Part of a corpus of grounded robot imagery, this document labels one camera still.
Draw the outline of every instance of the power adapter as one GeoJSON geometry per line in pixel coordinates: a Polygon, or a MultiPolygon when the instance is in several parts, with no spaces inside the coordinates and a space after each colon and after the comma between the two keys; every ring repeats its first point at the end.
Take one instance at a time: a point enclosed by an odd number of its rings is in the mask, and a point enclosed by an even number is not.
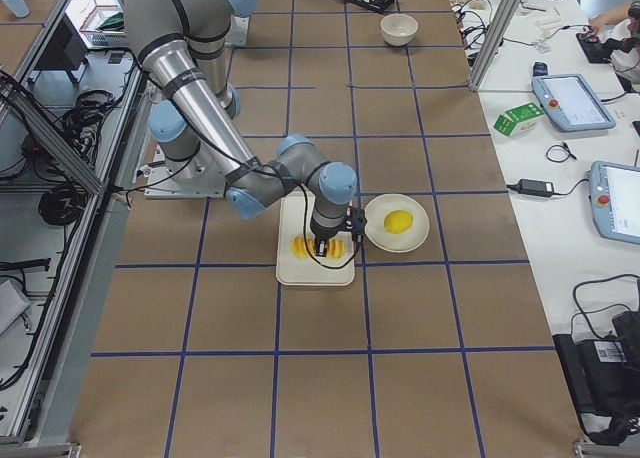
{"type": "Polygon", "coordinates": [[[553,183],[550,181],[526,180],[523,178],[515,185],[507,185],[507,188],[521,195],[543,196],[545,198],[556,194],[553,189],[553,183]]]}

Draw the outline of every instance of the green and white box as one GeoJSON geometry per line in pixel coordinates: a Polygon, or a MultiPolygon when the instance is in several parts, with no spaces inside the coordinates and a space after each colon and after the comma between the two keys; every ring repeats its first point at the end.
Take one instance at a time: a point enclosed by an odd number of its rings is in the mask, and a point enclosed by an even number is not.
{"type": "Polygon", "coordinates": [[[543,114],[544,112],[534,103],[527,103],[505,111],[493,127],[503,135],[517,135],[533,128],[543,114]]]}

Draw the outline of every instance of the tablet device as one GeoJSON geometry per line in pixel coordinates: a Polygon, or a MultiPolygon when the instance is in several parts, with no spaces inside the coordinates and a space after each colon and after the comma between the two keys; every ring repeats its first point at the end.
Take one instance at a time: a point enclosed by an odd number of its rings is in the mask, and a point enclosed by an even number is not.
{"type": "Polygon", "coordinates": [[[589,173],[591,210],[605,238],[640,244],[640,168],[596,161],[589,173]]]}
{"type": "Polygon", "coordinates": [[[533,93],[562,131],[602,130],[616,122],[582,75],[534,76],[533,93]]]}

